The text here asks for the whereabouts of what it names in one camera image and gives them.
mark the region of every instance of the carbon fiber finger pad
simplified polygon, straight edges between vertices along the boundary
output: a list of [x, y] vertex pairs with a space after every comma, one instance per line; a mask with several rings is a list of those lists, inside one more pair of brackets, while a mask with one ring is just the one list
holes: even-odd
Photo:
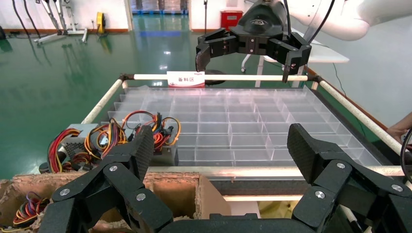
[[301, 124], [289, 127], [287, 145], [289, 154], [308, 183], [316, 179], [318, 168], [323, 165], [320, 153], [343, 152], [335, 143], [314, 139]]
[[115, 146], [109, 154], [113, 155], [132, 155], [135, 164], [131, 168], [135, 175], [142, 181], [153, 158], [153, 131], [150, 126], [144, 125], [140, 128], [135, 138], [125, 144]]

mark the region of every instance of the black cable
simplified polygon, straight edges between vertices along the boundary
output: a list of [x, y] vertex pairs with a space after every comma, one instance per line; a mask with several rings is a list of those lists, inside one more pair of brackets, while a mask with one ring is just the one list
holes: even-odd
[[403, 173], [405, 174], [406, 178], [408, 179], [410, 183], [412, 183], [412, 179], [408, 171], [406, 170], [405, 150], [406, 150], [406, 146], [408, 145], [409, 139], [411, 138], [411, 135], [412, 135], [412, 129], [409, 129], [408, 133], [406, 134], [405, 140], [402, 143], [402, 149], [400, 151], [400, 166], [402, 168]]
[[315, 37], [317, 36], [317, 34], [319, 33], [319, 31], [321, 30], [321, 28], [322, 28], [323, 25], [325, 24], [327, 18], [329, 17], [330, 11], [332, 11], [333, 4], [335, 4], [335, 0], [332, 0], [332, 1], [330, 2], [329, 9], [327, 10], [325, 17], [324, 17], [324, 19], [322, 20], [321, 25], [319, 25], [318, 29], [315, 31], [315, 34], [313, 34], [312, 38], [308, 41], [309, 44], [312, 43], [312, 41], [315, 39]]
[[24, 26], [23, 21], [22, 21], [21, 18], [20, 18], [20, 15], [19, 15], [18, 12], [17, 12], [16, 2], [15, 2], [14, 0], [12, 0], [12, 2], [13, 2], [14, 12], [15, 12], [16, 16], [18, 17], [18, 19], [20, 20], [20, 24], [23, 26], [23, 29], [24, 29], [24, 31], [26, 32], [27, 37], [30, 38], [29, 32], [27, 31], [26, 27]]
[[38, 38], [41, 38], [40, 33], [38, 32], [38, 30], [37, 30], [37, 28], [36, 28], [36, 25], [34, 24], [33, 19], [32, 19], [32, 17], [31, 17], [30, 13], [29, 13], [29, 10], [27, 9], [27, 2], [26, 2], [26, 0], [23, 0], [23, 2], [24, 2], [24, 9], [26, 9], [27, 16], [29, 17], [30, 21], [32, 22], [32, 25], [33, 25], [33, 27], [34, 27], [34, 30], [36, 30], [37, 36], [38, 36]]
[[[342, 90], [343, 93], [345, 94], [345, 99], [347, 99], [347, 95], [346, 95], [345, 90], [343, 89], [341, 79], [338, 77], [338, 70], [336, 69], [336, 65], [335, 65], [335, 63], [332, 63], [332, 64], [333, 64], [333, 68], [335, 68], [335, 75], [336, 75], [336, 78], [337, 78], [338, 81], [339, 81], [339, 85], [341, 86], [341, 90]], [[359, 126], [360, 126], [360, 128], [362, 129], [363, 136], [366, 138], [366, 133], [365, 133], [365, 130], [363, 129], [363, 126], [362, 126], [361, 121], [359, 121], [359, 119], [357, 119], [356, 117], [355, 117], [355, 119], [358, 121]]]
[[205, 5], [205, 34], [206, 34], [206, 22], [207, 22], [207, 0], [203, 0], [203, 5]]
[[286, 17], [288, 19], [288, 35], [290, 36], [292, 34], [292, 27], [291, 27], [291, 15], [289, 15], [289, 6], [288, 6], [288, 0], [283, 0], [285, 2], [285, 8], [286, 8]]

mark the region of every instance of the red container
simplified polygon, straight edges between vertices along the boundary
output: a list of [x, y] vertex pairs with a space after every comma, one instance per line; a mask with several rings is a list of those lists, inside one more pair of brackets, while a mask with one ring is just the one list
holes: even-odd
[[221, 11], [221, 28], [229, 30], [229, 27], [236, 26], [242, 15], [243, 11]]

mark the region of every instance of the person's hand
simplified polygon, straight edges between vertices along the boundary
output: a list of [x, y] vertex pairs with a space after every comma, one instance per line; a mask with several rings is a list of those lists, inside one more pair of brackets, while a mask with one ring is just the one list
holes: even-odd
[[396, 128], [388, 128], [386, 131], [390, 136], [392, 136], [396, 141], [402, 144], [400, 137], [408, 132], [408, 130], [399, 130]]

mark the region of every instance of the brown cardboard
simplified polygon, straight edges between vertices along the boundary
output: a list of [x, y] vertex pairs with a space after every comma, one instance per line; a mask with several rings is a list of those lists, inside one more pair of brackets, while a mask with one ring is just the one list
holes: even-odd
[[[50, 198], [59, 187], [81, 176], [82, 172], [15, 176], [11, 181], [0, 181], [0, 224], [11, 226], [18, 207], [29, 191]], [[143, 181], [172, 210], [176, 220], [206, 219], [209, 214], [230, 215], [230, 206], [207, 178], [198, 173], [147, 173]], [[32, 225], [36, 232], [43, 215]], [[131, 232], [117, 211], [106, 212], [93, 233]]]

